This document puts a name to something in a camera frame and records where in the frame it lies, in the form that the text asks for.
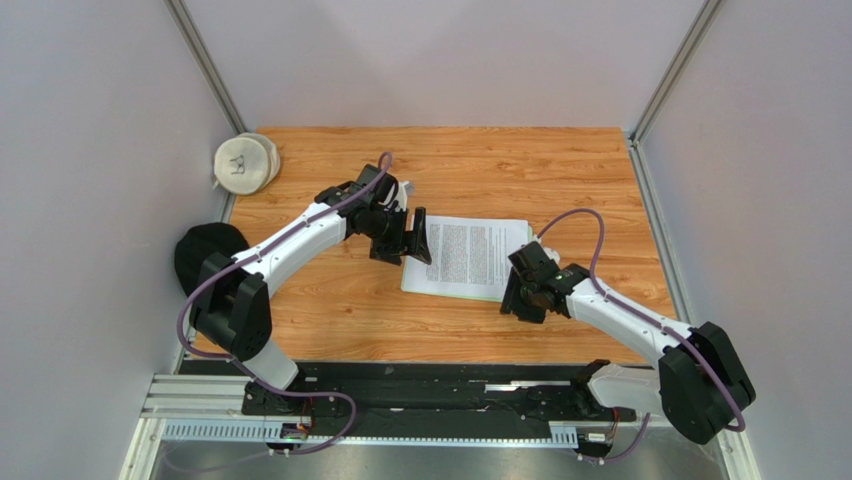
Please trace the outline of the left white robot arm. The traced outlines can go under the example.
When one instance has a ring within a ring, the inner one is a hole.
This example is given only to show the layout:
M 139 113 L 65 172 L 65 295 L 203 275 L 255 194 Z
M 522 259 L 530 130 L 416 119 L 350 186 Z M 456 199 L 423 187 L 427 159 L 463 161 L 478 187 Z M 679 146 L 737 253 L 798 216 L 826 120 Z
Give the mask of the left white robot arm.
M 222 358 L 265 388 L 286 390 L 299 368 L 272 338 L 270 300 L 292 275 L 353 235 L 369 238 L 373 260 L 432 262 L 426 211 L 408 209 L 410 188 L 390 174 L 392 162 L 391 153 L 382 153 L 356 180 L 322 191 L 299 217 L 260 244 L 208 256 L 179 326 L 206 337 L 221 348 Z

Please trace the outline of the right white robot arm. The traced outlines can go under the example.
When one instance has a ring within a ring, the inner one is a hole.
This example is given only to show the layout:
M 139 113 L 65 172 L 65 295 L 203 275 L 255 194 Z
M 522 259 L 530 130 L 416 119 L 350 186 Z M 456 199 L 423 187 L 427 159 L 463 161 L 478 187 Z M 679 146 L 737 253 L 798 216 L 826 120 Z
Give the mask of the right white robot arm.
M 700 445 L 723 430 L 743 430 L 743 412 L 756 391 L 722 327 L 694 327 L 649 310 L 580 265 L 560 267 L 537 241 L 508 260 L 502 313 L 536 324 L 560 314 L 595 327 L 647 362 L 645 369 L 607 361 L 591 367 L 581 382 L 598 405 L 661 415 Z

